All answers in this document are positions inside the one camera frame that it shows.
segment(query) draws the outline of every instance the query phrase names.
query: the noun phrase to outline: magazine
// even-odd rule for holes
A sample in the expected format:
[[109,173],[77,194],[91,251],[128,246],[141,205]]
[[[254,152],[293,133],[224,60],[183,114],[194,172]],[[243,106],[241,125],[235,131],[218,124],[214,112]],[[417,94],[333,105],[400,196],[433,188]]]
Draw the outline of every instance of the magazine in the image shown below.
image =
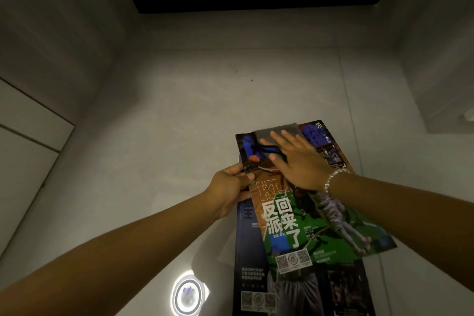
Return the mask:
[[375,316],[364,264],[271,272],[252,200],[237,205],[233,316]]
[[272,140],[269,131],[281,129],[302,135],[330,166],[353,172],[321,120],[236,135],[244,171],[256,176],[249,190],[270,265],[285,274],[312,264],[350,264],[396,247],[384,229],[358,211],[327,194],[295,187],[283,177],[268,156],[285,155],[277,146],[258,142],[262,137]]

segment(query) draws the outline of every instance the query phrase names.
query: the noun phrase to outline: finger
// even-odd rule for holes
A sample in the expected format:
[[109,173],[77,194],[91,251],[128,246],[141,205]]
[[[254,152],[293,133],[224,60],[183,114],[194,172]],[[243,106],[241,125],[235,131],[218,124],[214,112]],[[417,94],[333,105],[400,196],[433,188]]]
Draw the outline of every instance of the finger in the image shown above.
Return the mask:
[[293,145],[295,148],[301,149],[303,145],[290,133],[286,130],[281,130],[281,134]]
[[310,150],[314,150],[314,146],[312,146],[305,138],[303,138],[301,135],[296,135],[296,139],[298,139],[298,141],[303,145],[305,146],[305,148],[307,149],[310,149]]
[[240,190],[245,189],[252,181],[255,180],[254,174],[247,174],[245,176],[239,176]]
[[244,201],[246,199],[250,199],[250,191],[241,191],[240,194],[237,196],[237,201]]
[[240,171],[242,171],[244,169],[244,164],[242,164],[241,162],[238,162],[232,166],[229,166],[227,168],[225,168],[224,171],[226,174],[228,175],[232,175],[232,176],[235,176],[237,174],[240,173]]
[[291,144],[286,141],[285,138],[281,137],[274,131],[270,131],[270,136],[277,142],[278,145],[280,145],[282,148],[288,148],[291,147]]
[[283,175],[290,171],[290,167],[277,154],[270,154],[269,159],[281,171]]
[[274,146],[274,145],[275,145],[274,142],[269,142],[269,141],[266,140],[266,139],[260,139],[260,143],[261,143],[262,145],[266,145],[266,146]]

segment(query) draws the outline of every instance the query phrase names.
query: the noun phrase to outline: qr code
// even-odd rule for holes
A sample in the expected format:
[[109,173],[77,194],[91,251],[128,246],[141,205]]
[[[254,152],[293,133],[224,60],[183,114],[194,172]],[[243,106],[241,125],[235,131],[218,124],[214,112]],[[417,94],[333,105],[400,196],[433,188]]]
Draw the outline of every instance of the qr code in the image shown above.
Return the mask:
[[307,249],[299,250],[298,251],[299,262],[308,262],[311,261],[310,254],[308,253]]
[[278,268],[280,270],[290,267],[290,265],[288,265],[286,255],[277,256],[276,257],[276,263],[278,264]]
[[252,306],[252,292],[242,291],[242,306]]
[[276,307],[275,294],[265,294],[265,307],[268,307],[268,308]]

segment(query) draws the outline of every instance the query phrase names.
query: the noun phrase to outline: blue magazine cover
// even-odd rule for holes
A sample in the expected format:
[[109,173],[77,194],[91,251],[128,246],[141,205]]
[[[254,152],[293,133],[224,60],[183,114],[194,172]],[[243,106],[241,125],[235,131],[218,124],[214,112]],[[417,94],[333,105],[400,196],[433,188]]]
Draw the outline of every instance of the blue magazine cover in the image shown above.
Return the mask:
[[361,259],[272,277],[252,200],[237,205],[233,316],[375,316]]

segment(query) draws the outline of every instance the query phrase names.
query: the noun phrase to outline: pearl bracelet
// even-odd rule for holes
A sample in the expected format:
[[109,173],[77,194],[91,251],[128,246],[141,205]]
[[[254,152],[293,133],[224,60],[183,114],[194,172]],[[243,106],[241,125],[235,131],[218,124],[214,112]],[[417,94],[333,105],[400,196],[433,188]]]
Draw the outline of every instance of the pearl bracelet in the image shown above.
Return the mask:
[[337,169],[337,170],[334,170],[331,175],[329,175],[329,178],[328,178],[328,181],[326,181],[326,183],[324,184],[324,193],[329,195],[329,181],[331,181],[331,179],[333,177],[335,177],[336,175],[338,175],[340,172],[347,172],[347,173],[351,173],[349,170],[347,169]]

